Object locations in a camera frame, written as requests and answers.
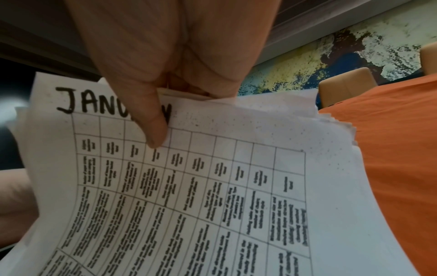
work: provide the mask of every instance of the white blurry light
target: white blurry light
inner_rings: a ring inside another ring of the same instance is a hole
[[[26,100],[17,97],[0,98],[0,125],[17,117],[16,107],[27,106]]]

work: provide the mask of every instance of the orange tablecloth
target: orange tablecloth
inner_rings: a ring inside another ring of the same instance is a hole
[[[327,107],[357,127],[367,176],[390,228],[422,276],[437,275],[437,74]]]

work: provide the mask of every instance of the skin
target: skin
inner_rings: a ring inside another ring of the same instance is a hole
[[[65,0],[94,63],[159,147],[157,87],[233,97],[260,54],[280,0]],[[0,248],[38,217],[24,169],[0,171]]]

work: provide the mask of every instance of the tan chair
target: tan chair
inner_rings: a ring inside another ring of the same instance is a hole
[[[347,100],[378,86],[367,67],[359,68],[319,83],[322,107]]]
[[[420,49],[420,63],[425,75],[437,74],[437,42]]]

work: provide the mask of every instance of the stack of paper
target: stack of paper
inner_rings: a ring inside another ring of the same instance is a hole
[[[417,275],[315,94],[162,95],[151,149],[109,86],[38,74],[11,130],[40,217],[1,274]]]

